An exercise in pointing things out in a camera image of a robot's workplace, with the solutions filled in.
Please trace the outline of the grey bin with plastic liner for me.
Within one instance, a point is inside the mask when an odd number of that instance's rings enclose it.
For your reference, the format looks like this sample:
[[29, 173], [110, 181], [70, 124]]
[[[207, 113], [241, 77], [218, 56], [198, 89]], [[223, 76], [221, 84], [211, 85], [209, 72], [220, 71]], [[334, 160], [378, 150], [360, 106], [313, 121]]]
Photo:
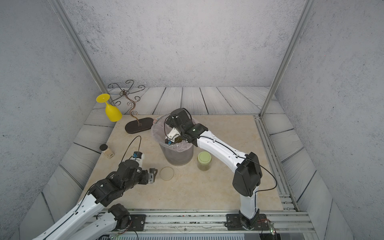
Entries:
[[168, 134], [172, 128], [165, 124], [166, 117], [169, 114], [157, 117], [153, 121], [151, 127], [151, 134], [154, 140], [159, 144], [166, 160], [173, 166], [183, 166], [191, 161], [194, 155], [194, 145], [186, 141], [171, 142], [166, 134]]

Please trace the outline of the glass jar with green lid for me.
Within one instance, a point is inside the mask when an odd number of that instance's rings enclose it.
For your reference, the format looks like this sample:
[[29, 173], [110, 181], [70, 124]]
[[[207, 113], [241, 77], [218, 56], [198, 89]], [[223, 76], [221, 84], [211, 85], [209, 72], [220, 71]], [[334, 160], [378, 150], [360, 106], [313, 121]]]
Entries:
[[209, 152], [203, 151], [198, 154], [198, 168], [201, 171], [207, 171], [211, 168], [212, 156]]

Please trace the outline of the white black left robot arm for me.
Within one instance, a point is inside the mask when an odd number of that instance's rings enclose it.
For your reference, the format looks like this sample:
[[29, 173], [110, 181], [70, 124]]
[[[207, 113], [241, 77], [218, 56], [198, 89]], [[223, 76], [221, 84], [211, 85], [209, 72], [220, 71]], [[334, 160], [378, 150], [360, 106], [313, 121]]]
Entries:
[[79, 203], [35, 239], [95, 240], [106, 232], [129, 230], [134, 220], [122, 204], [113, 205], [84, 229], [80, 230], [80, 227], [135, 185], [154, 183], [157, 173], [156, 168], [143, 170], [135, 160], [121, 162], [116, 171], [93, 184]]

